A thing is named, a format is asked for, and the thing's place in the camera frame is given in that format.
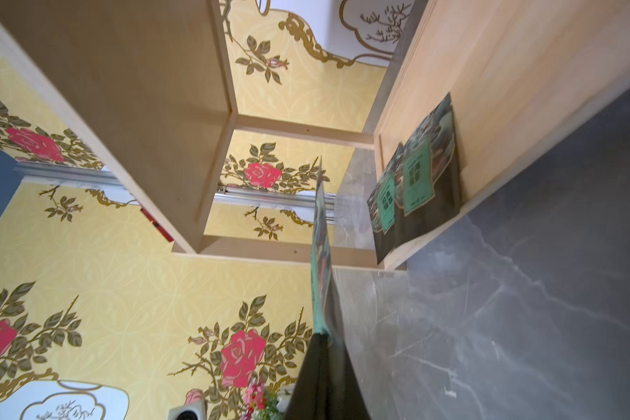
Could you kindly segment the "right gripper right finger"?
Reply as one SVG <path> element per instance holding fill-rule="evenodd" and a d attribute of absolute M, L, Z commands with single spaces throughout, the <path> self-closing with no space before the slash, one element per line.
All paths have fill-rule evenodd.
<path fill-rule="evenodd" d="M 344 340 L 344 330 L 327 315 L 327 418 L 369 419 L 353 364 Z"/>

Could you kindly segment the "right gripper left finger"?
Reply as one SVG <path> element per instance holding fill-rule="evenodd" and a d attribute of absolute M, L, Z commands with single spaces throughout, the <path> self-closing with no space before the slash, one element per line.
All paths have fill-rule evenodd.
<path fill-rule="evenodd" d="M 328 337 L 313 334 L 285 420 L 327 419 Z"/>

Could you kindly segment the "green tea bag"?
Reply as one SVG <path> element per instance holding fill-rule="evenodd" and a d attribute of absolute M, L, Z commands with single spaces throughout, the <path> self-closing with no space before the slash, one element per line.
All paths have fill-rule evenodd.
<path fill-rule="evenodd" d="M 395 170 L 397 163 L 402 162 L 403 155 L 404 145 L 399 143 L 367 200 L 378 264 L 395 248 L 395 226 L 397 224 L 397 204 L 395 199 L 397 197 L 397 181 Z"/>
<path fill-rule="evenodd" d="M 402 147 L 395 196 L 400 244 L 431 232 L 460 210 L 451 100 L 447 94 Z"/>
<path fill-rule="evenodd" d="M 313 332 L 332 339 L 341 334 L 334 304 L 333 269 L 327 229 L 324 174 L 318 169 L 311 241 L 311 301 L 313 301 Z"/>

